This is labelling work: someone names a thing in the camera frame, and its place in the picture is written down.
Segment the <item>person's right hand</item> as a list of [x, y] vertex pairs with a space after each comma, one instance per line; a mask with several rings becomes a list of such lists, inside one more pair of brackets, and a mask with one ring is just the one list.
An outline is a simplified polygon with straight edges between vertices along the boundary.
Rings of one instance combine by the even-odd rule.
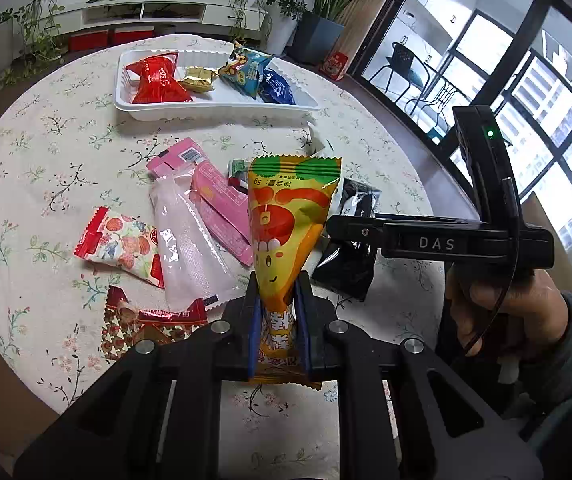
[[[451, 301], [451, 318], [466, 356], [476, 356], [484, 343], [479, 321], [481, 309], [492, 311], [502, 289], [471, 281], [452, 266], [446, 274], [446, 299]], [[551, 275], [535, 270], [524, 284], [512, 285], [500, 307], [501, 313], [520, 318], [532, 344], [552, 344], [562, 338], [568, 324], [568, 306]]]

